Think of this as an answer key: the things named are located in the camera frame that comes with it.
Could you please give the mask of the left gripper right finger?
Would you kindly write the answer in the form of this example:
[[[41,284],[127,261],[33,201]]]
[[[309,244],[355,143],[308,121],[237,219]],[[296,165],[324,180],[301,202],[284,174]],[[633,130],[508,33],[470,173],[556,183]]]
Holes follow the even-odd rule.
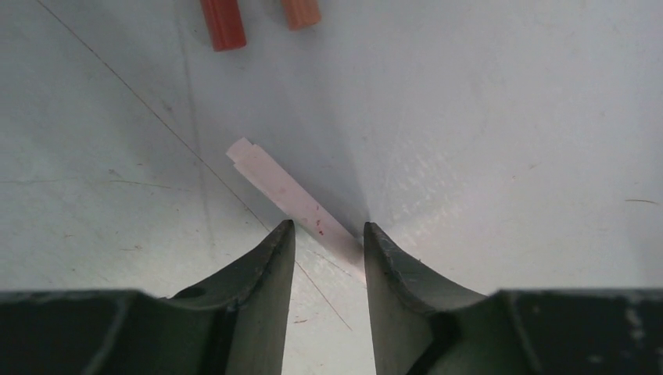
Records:
[[[506,289],[482,295],[364,226],[379,374],[659,374],[659,288]]]

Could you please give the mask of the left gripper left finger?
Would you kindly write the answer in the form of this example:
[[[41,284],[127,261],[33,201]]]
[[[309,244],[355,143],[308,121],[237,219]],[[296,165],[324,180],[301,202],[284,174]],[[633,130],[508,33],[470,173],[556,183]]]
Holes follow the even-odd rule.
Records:
[[[4,374],[279,374],[296,229],[169,298],[144,291],[1,294]]]

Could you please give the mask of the white pink marker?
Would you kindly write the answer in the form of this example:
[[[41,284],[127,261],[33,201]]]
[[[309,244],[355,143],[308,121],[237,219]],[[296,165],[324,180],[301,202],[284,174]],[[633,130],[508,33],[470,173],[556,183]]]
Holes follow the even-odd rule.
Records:
[[[245,138],[226,152],[234,168],[296,221],[360,282],[366,282],[359,241],[259,145]]]

